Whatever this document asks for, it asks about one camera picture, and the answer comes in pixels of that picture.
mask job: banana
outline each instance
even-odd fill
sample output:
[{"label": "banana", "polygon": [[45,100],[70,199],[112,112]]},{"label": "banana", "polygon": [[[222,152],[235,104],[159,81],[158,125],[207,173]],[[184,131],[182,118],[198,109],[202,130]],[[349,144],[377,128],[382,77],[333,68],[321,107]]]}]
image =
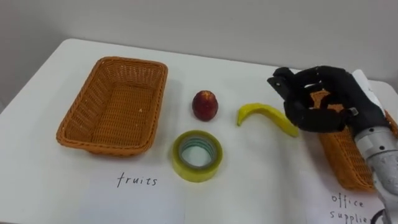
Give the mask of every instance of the banana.
[{"label": "banana", "polygon": [[262,114],[269,119],[271,119],[276,125],[278,125],[283,132],[286,134],[297,137],[299,136],[299,129],[295,127],[286,116],[281,113],[278,109],[273,108],[270,105],[265,105],[262,103],[249,103],[243,105],[238,110],[238,118],[236,124],[240,126],[242,122],[253,113]]}]

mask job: paper label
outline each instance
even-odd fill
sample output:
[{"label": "paper label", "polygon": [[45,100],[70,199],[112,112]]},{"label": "paper label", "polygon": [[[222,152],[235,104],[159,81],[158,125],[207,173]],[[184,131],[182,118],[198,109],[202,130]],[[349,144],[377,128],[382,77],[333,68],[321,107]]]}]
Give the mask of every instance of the paper label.
[{"label": "paper label", "polygon": [[183,224],[185,194],[173,178],[156,171],[97,171],[79,212],[86,224]]},{"label": "paper label", "polygon": [[300,181],[307,224],[366,224],[383,208],[376,194],[347,191],[329,175],[303,172]]}]

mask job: orange wicker basket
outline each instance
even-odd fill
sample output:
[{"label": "orange wicker basket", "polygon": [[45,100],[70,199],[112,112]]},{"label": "orange wicker basket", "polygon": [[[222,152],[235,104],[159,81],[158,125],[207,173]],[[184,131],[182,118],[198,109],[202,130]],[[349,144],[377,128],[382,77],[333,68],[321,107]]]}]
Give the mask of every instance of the orange wicker basket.
[{"label": "orange wicker basket", "polygon": [[94,154],[133,156],[154,142],[167,67],[105,57],[97,61],[57,131],[64,146]]},{"label": "orange wicker basket", "polygon": [[[315,107],[320,106],[321,99],[327,94],[327,91],[312,94]],[[343,109],[341,105],[329,105],[329,108],[337,111]],[[386,118],[391,124],[392,132],[398,137],[397,124],[387,111]],[[348,128],[340,133],[319,134],[319,139],[331,169],[343,188],[367,192],[374,190],[371,171],[352,140]]]}]

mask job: apple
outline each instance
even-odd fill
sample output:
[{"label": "apple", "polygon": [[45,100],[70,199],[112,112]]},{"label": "apple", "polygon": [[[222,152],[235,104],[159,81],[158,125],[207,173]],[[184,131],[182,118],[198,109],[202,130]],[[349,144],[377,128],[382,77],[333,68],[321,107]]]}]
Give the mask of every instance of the apple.
[{"label": "apple", "polygon": [[199,91],[192,100],[192,110],[199,120],[211,120],[218,111],[216,96],[208,90]]}]

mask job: tape roll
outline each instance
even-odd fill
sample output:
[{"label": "tape roll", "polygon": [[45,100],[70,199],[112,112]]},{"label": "tape roll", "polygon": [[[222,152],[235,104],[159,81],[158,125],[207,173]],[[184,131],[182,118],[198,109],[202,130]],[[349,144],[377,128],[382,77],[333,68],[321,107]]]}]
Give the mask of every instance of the tape roll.
[{"label": "tape roll", "polygon": [[[203,166],[195,166],[186,161],[182,153],[191,147],[200,147],[209,154],[210,162]],[[223,159],[220,142],[205,131],[193,130],[181,134],[174,142],[172,160],[174,171],[190,182],[203,182],[212,178]]]}]

